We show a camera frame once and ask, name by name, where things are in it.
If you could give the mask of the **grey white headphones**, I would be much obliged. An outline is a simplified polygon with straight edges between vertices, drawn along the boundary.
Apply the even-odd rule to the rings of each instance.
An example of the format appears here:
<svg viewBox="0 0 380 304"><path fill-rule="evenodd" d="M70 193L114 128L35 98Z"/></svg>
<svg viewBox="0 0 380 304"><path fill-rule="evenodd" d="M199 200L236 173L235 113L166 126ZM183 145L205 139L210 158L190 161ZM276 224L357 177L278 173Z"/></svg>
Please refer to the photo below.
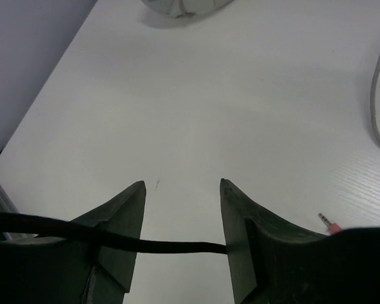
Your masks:
<svg viewBox="0 0 380 304"><path fill-rule="evenodd" d="M213 13L232 0L142 0L151 10L174 18Z"/></svg>

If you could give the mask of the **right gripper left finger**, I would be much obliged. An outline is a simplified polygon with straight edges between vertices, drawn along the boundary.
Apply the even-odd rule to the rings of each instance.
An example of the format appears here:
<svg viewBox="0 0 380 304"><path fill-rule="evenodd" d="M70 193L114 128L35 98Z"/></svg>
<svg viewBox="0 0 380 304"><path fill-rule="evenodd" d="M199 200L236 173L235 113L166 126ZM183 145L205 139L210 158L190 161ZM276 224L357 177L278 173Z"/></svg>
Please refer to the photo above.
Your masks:
<svg viewBox="0 0 380 304"><path fill-rule="evenodd" d="M145 199L139 181L74 222L138 239ZM57 237L0 241L0 303L122 303L136 256Z"/></svg>

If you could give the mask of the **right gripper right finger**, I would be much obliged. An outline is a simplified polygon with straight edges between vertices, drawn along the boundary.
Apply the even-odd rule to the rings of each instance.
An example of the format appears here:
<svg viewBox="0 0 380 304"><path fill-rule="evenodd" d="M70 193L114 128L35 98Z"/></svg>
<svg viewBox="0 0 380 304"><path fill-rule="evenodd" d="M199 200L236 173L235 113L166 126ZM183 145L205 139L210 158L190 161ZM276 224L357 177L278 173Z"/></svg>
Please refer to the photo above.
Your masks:
<svg viewBox="0 0 380 304"><path fill-rule="evenodd" d="M236 303L380 303L380 227L319 234L227 179L220 206Z"/></svg>

